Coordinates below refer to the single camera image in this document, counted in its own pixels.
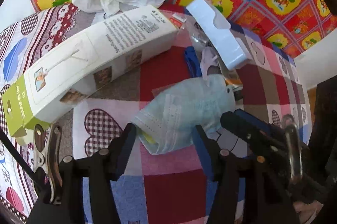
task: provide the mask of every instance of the pink checkered cloth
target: pink checkered cloth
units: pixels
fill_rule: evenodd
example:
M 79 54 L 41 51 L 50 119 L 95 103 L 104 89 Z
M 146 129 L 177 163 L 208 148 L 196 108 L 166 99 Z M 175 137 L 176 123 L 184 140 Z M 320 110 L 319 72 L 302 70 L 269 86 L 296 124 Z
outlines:
M 184 12 L 181 7 L 174 11 Z M 0 63 L 17 57 L 6 67 L 10 80 L 0 77 L 0 126 L 7 131 L 1 94 L 29 66 L 66 38 L 91 25 L 94 14 L 78 11 L 72 4 L 51 8 L 15 23 L 0 33 Z M 243 83 L 243 99 L 237 107 L 261 120 L 280 124 L 285 114 L 292 114 L 300 135 L 308 142 L 311 118 L 307 91 L 302 87 L 294 61 L 266 40 L 233 25 L 235 37 L 241 38 L 253 60 L 237 70 Z M 20 44 L 22 50 L 16 50 Z M 78 120 L 74 114 L 74 149 L 82 139 L 83 156 L 89 156 L 107 146 L 121 134 L 130 117 L 151 101 L 154 90 L 189 78 L 184 50 L 191 45 L 182 33 L 172 48 L 119 77 L 82 102 L 85 109 Z M 19 153 L 32 165 L 32 145 L 20 147 L 11 139 Z M 23 221 L 36 201 L 32 181 L 0 143 L 0 202 Z M 194 146 L 172 153 L 152 156 L 139 140 L 136 141 L 125 174 L 112 182 L 112 190 L 122 223 L 204 223 L 212 206 L 216 183 L 207 181 Z M 84 208 L 88 223 L 92 223 L 88 182 L 83 185 Z M 243 195 L 239 194 L 242 208 Z

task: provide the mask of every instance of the face mask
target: face mask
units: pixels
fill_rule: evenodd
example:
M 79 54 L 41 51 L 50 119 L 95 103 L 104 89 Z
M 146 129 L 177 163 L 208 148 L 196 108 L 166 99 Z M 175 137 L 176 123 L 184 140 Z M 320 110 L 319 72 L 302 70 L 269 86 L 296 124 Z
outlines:
M 235 110 L 231 86 L 222 75 L 177 83 L 155 97 L 133 118 L 139 138 L 150 154 L 163 154 L 192 144 L 192 129 L 200 124 L 206 133 L 221 128 L 220 117 Z

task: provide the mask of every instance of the blue square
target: blue square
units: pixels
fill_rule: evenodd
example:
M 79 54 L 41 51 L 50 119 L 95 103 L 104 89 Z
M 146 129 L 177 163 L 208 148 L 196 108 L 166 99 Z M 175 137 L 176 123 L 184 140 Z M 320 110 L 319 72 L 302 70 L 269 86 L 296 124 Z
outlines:
M 283 56 L 284 59 L 289 61 L 289 56 L 285 52 L 281 51 L 281 56 Z
M 239 180 L 238 202 L 245 199 L 245 190 L 246 190 L 246 179 L 244 177 L 241 177 Z
M 289 62 L 290 62 L 293 66 L 296 67 L 295 62 L 294 62 L 294 59 L 291 58 L 290 56 L 288 56 L 288 59 L 289 59 Z
M 302 141 L 305 143 L 305 144 L 309 144 L 309 140 L 310 140 L 310 134 L 309 134 L 309 126 L 307 124 L 305 124 L 300 130 L 300 132 L 302 131 L 302 134 L 303 134 L 303 138 L 302 138 Z
M 92 214 L 91 214 L 91 206 L 90 206 L 90 194 L 89 194 L 89 178 L 83 178 L 83 210 L 84 210 L 84 220 L 85 223 L 92 224 Z
M 282 51 L 281 51 L 280 48 L 278 48 L 277 46 L 275 46 L 275 45 L 273 45 L 273 44 L 272 44 L 272 47 L 273 47 L 273 50 L 274 50 L 276 53 L 278 53 L 280 56 L 282 56 Z
M 206 215 L 207 216 L 211 212 L 211 208 L 213 205 L 217 187 L 218 187 L 218 182 L 207 180 L 207 188 L 206 188 Z
M 235 31 L 235 32 L 238 32 L 238 33 L 241 33 L 241 34 L 245 34 L 243 28 L 240 25 L 235 24 L 232 21 L 229 21 L 229 23 L 230 23 L 230 29 L 232 31 Z
M 303 127 L 299 129 L 300 141 L 303 141 Z
M 118 181 L 110 181 L 121 223 L 140 221 L 147 224 L 146 199 L 143 176 L 122 175 Z M 83 209 L 86 223 L 92 224 L 89 179 L 83 178 Z

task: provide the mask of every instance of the white cardboard box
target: white cardboard box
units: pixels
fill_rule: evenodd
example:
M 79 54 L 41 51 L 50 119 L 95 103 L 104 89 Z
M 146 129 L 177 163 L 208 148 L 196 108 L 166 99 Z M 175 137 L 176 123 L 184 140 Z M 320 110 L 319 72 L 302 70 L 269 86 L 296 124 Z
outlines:
M 186 9 L 199 23 L 229 70 L 252 59 L 242 40 L 230 32 L 229 21 L 213 5 L 205 0 L 194 0 Z
M 178 29 L 156 8 L 115 15 L 35 62 L 3 95 L 12 137 L 49 124 L 132 68 L 170 49 Z

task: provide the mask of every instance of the heart pattern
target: heart pattern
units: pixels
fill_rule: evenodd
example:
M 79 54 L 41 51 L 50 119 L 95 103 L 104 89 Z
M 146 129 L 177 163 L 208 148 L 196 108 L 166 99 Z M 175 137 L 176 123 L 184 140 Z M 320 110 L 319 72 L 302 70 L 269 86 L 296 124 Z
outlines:
M 19 55 L 26 47 L 27 42 L 27 38 L 20 39 L 3 61 L 3 78 L 5 81 L 11 81 L 15 76 L 19 66 Z
M 296 107 L 293 108 L 293 117 L 294 117 L 295 123 L 298 124 L 298 112 L 297 112 Z
M 307 119 L 307 113 L 304 110 L 304 107 L 302 107 L 302 114 L 303 114 L 303 123 L 305 122 L 305 120 Z
M 26 17 L 21 21 L 21 33 L 26 36 L 30 34 L 37 25 L 39 18 L 36 14 Z
M 4 133 L 8 134 L 8 126 L 5 118 L 5 112 L 3 110 L 3 102 L 2 102 L 2 96 L 9 89 L 10 85 L 6 84 L 0 91 L 0 127 L 4 131 Z
M 278 60 L 280 61 L 281 65 L 282 65 L 282 70 L 285 74 L 287 74 L 287 66 L 285 65 L 284 59 L 281 57 L 278 57 Z
M 117 121 L 102 109 L 90 110 L 84 118 L 84 127 L 90 135 L 84 144 L 88 157 L 100 149 L 107 148 L 111 141 L 120 137 L 123 132 Z
M 273 120 L 274 125 L 279 126 L 279 127 L 281 126 L 280 117 L 275 110 L 272 110 L 272 120 Z
M 255 56 L 257 58 L 257 60 L 264 65 L 264 63 L 266 62 L 266 57 L 264 55 L 264 53 L 261 51 L 261 49 L 254 43 L 252 42 L 252 48 L 255 51 Z

